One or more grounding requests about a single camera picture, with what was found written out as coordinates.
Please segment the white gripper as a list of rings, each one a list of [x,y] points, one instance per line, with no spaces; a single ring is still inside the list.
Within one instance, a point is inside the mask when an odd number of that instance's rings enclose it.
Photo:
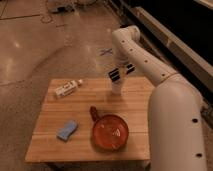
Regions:
[[[120,95],[125,82],[126,73],[129,74],[133,72],[135,70],[135,66],[133,64],[128,64],[125,60],[117,60],[115,64],[116,68],[110,71],[108,76],[112,81],[112,93]]]

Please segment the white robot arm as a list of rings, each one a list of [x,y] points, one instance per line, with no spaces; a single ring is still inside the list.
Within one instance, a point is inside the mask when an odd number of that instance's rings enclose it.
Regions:
[[[121,92],[131,64],[154,85],[148,102],[150,171],[207,171],[201,93],[177,70],[142,48],[139,40],[135,25],[112,32],[118,71],[112,92]]]

